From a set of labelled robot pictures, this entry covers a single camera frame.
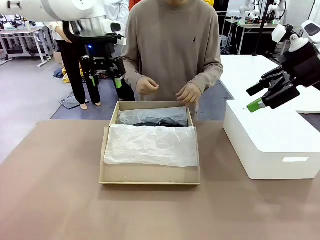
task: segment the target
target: man's hand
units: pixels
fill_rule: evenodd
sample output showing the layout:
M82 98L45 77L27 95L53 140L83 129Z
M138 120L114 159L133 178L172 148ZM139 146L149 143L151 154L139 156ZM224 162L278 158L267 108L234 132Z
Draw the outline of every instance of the man's hand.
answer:
M159 85L149 77L143 76L136 83L136 91L140 95L150 95L159 89Z
M177 100L184 104L194 104L199 101L202 93L197 85L194 83L187 83L177 94Z
M59 34L60 37L62 37L62 39L65 40L67 43L69 43L69 44L72 43L72 42L67 38L67 36L65 35L64 30L63 30L61 27L57 26L57 27L55 28L55 32L56 32L57 34Z

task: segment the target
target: white wall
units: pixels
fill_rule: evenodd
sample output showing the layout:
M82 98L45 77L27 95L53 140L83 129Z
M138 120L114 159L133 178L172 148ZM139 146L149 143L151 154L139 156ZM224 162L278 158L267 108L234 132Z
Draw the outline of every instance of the white wall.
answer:
M245 2L246 0L229 0L228 15L239 17L239 9L241 6L245 5Z
M285 24L300 28L308 20L313 3L314 0L287 0Z
M310 20L320 25L320 0L316 0Z

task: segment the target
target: white platform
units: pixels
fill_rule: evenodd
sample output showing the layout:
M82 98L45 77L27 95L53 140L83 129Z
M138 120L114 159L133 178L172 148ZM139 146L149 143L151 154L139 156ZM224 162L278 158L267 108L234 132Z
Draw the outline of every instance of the white platform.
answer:
M221 82L227 102L224 129L251 179L313 179L320 170L320 132L299 113L320 113L320 91L299 87L301 96L272 110L250 113L248 88L277 67L263 56L224 55Z

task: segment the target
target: person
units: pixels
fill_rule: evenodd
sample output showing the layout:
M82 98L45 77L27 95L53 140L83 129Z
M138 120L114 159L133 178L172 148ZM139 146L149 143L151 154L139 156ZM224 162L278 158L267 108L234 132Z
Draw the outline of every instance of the person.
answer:
M104 6L105 13L108 19L112 21L119 21L123 23L124 29L120 32L117 32L120 35L125 35L126 25L129 17L129 1L128 0L108 0L105 1ZM113 57L119 57L121 55L123 46L115 45L114 50L115 53L112 55ZM121 80L121 87L118 88L116 82L113 81L115 86L119 101L124 102L135 102L135 93L132 88L126 83L124 79Z
M130 11L125 80L140 101L180 101L195 116L223 73L218 15L203 0L142 0Z
M82 77L80 73L81 57L87 55L86 47L82 44L72 43L66 36L63 30L63 23L45 22L44 23L53 32L53 39L57 42L60 49L63 64L68 74L68 78L71 83L73 94L75 99L80 103L80 107L83 110L87 110L86 104L86 92L83 86ZM95 83L90 79L89 75L84 72L86 86L91 98L91 101L96 106L100 107L100 93L98 89L98 79L95 79Z

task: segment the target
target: metal table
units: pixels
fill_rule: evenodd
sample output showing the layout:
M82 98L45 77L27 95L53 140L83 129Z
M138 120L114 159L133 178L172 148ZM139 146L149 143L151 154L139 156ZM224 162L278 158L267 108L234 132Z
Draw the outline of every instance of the metal table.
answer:
M263 29L275 29L277 26L278 26L278 24L265 24ZM237 26L237 28L242 28L241 42L240 42L240 47L239 47L239 51L238 51L238 55L240 55L246 30L249 30L247 32L247 33L249 33L252 29L260 29L261 24L240 24Z
M51 60L51 56L54 54L54 45L50 34L46 26L32 27L31 30L26 27L17 30L3 30L0 31L0 43L7 58L40 57L41 63L38 67L42 67ZM13 50L16 46L21 46L23 52L10 53L10 50ZM33 54L30 50L35 47L38 53Z

